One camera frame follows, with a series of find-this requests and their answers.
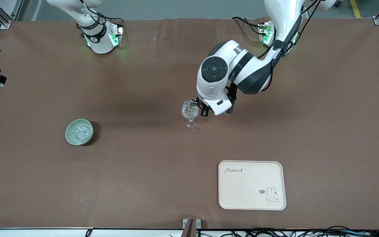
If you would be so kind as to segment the metal table edge bracket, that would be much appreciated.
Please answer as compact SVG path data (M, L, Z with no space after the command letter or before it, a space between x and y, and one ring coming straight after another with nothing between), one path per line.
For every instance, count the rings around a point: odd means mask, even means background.
M201 237L201 219L183 219L183 231L181 237Z

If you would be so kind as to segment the clear cut wine glass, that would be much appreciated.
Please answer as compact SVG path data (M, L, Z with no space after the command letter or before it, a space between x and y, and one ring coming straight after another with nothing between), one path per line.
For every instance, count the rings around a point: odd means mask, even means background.
M191 100L186 100L182 106L182 115L184 117L184 124L188 128L194 128L197 126L199 115L199 107L192 106Z

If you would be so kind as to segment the clear ice cubes heap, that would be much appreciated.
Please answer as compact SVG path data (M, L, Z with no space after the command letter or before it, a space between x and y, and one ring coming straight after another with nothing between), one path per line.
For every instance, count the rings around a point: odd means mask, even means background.
M70 141L73 144L83 144L90 139L93 129L89 125L83 125L72 129L70 132Z

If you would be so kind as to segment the cream rabbit print tray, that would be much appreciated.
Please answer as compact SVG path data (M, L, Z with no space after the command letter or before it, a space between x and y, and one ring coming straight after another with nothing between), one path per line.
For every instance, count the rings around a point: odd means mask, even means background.
M221 208L229 210L284 210L282 165L277 161L221 161L218 202Z

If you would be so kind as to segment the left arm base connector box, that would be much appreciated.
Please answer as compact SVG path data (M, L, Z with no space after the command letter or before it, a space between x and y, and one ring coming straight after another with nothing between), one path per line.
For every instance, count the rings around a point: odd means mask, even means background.
M269 47L275 39L275 28L272 21L258 24L258 31L261 44Z

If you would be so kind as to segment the brown table cover sheet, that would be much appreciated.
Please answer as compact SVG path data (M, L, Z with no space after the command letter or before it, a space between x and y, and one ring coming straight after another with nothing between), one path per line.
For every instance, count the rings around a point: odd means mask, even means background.
M262 52L229 19L129 21L107 55L71 21L1 31L0 227L379 229L379 26L312 19L268 90L187 128L199 66L228 39ZM85 145L65 139L77 119ZM286 208L221 208L224 160L279 162Z

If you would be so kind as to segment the pale green ceramic bowl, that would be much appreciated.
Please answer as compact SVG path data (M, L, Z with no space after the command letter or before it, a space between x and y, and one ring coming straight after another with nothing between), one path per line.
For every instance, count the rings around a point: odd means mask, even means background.
M83 144L73 144L71 141L70 141L70 132L72 131L72 129L76 128L76 127L79 127L79 126L83 126L83 125L89 125L92 127L93 129L93 134L92 136L90 137L90 139L88 141L86 141L85 143ZM74 120L72 121L66 128L66 131L65 131L65 139L66 141L68 141L69 144L71 145L85 145L87 144L92 138L93 138L93 135L94 135L94 128L93 128L93 125L90 123L90 121L88 120L85 120L85 119L77 119L77 120Z

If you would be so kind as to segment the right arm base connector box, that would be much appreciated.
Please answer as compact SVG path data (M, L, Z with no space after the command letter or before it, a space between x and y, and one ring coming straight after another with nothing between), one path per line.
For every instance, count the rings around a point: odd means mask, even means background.
M110 23L109 38L114 47L120 47L124 28L120 24Z

